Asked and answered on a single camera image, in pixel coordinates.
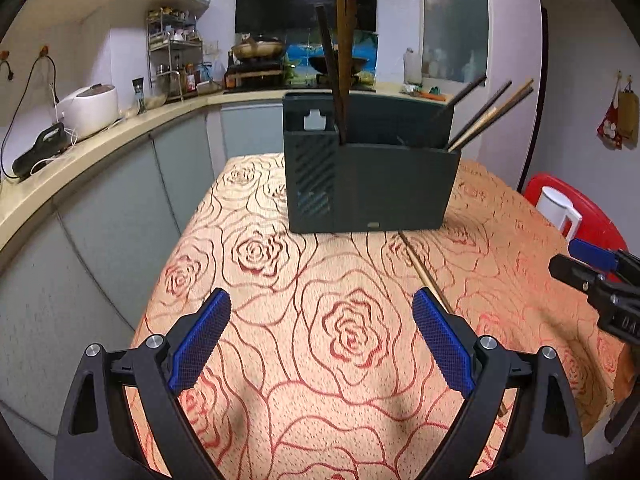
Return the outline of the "black brown chopstick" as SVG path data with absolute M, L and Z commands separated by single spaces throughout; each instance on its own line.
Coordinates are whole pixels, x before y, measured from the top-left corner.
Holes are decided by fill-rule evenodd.
M 506 116 L 514 107 L 518 106 L 523 100 L 525 100 L 530 94 L 534 92 L 534 88 L 529 84 L 524 90 L 516 92 L 512 98 L 503 104 L 502 107 L 497 108 L 494 112 L 488 113 L 485 118 L 481 119 L 477 126 L 472 127 L 462 138 L 454 144 L 452 149 L 448 152 L 461 151 L 478 136 L 484 133 L 489 127 L 495 125 L 498 120 Z

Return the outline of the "long reddish brown chopstick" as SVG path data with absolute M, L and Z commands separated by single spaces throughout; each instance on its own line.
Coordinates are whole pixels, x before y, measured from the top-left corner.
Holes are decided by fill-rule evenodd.
M 349 73 L 347 73 L 347 15 L 346 0 L 336 0 L 336 26 L 338 40 L 338 88 L 340 88 L 341 98 L 341 144 L 347 140 L 347 84 L 349 83 Z

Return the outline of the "white electric kettle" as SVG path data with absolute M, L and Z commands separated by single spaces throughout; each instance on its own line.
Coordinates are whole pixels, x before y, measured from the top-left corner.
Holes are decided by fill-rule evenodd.
M 572 201 L 551 186 L 544 186 L 536 203 L 536 209 L 555 226 L 570 242 L 582 224 L 582 214 Z

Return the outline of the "white plastic bottle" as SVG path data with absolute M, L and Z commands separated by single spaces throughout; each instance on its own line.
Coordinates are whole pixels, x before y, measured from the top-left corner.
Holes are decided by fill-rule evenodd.
M 420 86 L 422 84 L 422 58 L 418 51 L 408 48 L 402 57 L 404 61 L 404 83 Z

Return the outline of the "light bamboo chopstick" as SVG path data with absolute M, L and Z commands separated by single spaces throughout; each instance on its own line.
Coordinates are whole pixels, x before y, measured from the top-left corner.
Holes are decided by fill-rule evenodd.
M 445 151 L 460 152 L 486 129 L 492 126 L 504 115 L 508 114 L 518 104 L 525 100 L 534 92 L 534 80 L 529 78 L 516 90 L 506 102 L 497 105 L 500 99 L 512 86 L 512 81 L 505 82 L 489 99 L 485 102 L 475 115 L 462 127 L 462 129 L 448 141 Z

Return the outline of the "dark wooden chopstick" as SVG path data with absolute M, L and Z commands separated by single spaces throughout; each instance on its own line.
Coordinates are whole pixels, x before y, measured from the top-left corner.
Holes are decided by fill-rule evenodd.
M 441 108 L 438 111 L 438 113 L 436 114 L 436 117 L 444 113 L 447 113 L 448 110 L 453 110 L 454 107 L 457 104 L 459 104 L 461 101 L 463 101 L 471 92 L 473 92 L 476 88 L 484 84 L 486 79 L 487 79 L 487 75 L 483 74 L 482 76 L 479 76 L 478 78 L 476 78 L 475 80 L 467 84 L 460 92 L 458 92 L 451 100 L 449 100 L 443 108 Z

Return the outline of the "metal spice rack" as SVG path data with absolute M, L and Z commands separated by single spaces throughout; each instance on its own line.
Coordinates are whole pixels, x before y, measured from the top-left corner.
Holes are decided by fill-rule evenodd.
M 174 6 L 156 6 L 145 15 L 146 58 L 152 89 L 168 102 L 196 95 L 204 58 L 198 16 Z

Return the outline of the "dark green utensil holder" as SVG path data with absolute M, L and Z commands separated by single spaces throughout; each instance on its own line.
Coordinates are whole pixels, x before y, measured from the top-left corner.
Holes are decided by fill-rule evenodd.
M 283 146 L 288 227 L 296 234 L 437 230 L 460 155 L 442 104 L 354 92 L 347 136 L 332 96 L 288 92 Z

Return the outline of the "black device on counter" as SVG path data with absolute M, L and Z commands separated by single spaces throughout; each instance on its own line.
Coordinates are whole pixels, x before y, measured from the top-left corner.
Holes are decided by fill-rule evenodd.
M 20 179 L 25 180 L 38 171 L 42 161 L 64 153 L 70 147 L 70 137 L 62 122 L 56 122 L 37 136 L 32 147 L 14 160 L 12 170 Z

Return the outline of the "thin black chopstick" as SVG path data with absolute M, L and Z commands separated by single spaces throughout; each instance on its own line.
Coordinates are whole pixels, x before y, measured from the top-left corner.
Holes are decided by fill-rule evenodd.
M 482 118 L 488 110 L 497 102 L 500 96 L 503 95 L 506 90 L 512 86 L 512 80 L 506 81 L 489 99 L 483 104 L 483 106 L 475 113 L 475 115 L 462 127 L 462 129 L 448 142 L 445 150 L 450 151 L 454 144 L 456 144 L 462 136 L 467 133 L 479 120 Z

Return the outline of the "red plastic chair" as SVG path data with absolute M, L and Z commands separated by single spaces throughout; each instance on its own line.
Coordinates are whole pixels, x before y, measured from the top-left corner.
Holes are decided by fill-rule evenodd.
M 616 266 L 614 254 L 626 252 L 628 245 L 613 221 L 584 193 L 551 174 L 535 174 L 526 184 L 523 195 L 536 206 L 544 188 L 552 188 L 566 196 L 582 215 L 582 222 L 568 243 L 570 255 L 605 274 L 609 280 L 623 283 L 615 274 L 620 266 Z

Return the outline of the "pale bamboo chopstick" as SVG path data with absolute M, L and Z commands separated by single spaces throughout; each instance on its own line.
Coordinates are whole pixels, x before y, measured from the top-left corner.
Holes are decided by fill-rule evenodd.
M 475 351 L 478 336 L 464 318 L 454 313 L 426 264 L 410 245 L 407 235 L 404 232 L 399 235 L 422 283 L 413 295 L 413 321 L 448 388 L 468 400 L 477 388 L 483 368 Z

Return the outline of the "dark brown short chopstick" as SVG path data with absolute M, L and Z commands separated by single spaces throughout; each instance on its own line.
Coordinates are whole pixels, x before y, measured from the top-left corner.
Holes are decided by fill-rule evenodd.
M 338 142 L 340 142 L 341 144 L 341 98 L 340 88 L 338 88 L 337 62 L 335 61 L 331 33 L 328 25 L 328 19 L 326 18 L 326 8 L 323 4 L 316 4 L 314 6 L 314 10 L 316 10 L 324 59 L 326 60 L 326 69 L 328 70 L 328 77 L 332 91 L 332 98 L 334 103 L 334 122 L 337 128 L 338 137 L 340 138 Z

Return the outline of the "white rice cooker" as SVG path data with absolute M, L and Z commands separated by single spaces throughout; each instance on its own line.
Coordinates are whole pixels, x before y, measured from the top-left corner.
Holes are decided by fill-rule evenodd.
M 58 103 L 58 117 L 77 141 L 90 138 L 119 118 L 117 90 L 112 84 L 80 88 Z

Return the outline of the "hanging red cloth decoration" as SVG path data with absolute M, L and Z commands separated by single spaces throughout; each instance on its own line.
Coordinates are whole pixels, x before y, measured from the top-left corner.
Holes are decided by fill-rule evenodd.
M 597 136 L 611 150 L 633 150 L 638 146 L 639 96 L 632 88 L 632 77 L 623 80 L 620 70 L 616 74 L 610 105 L 597 128 Z

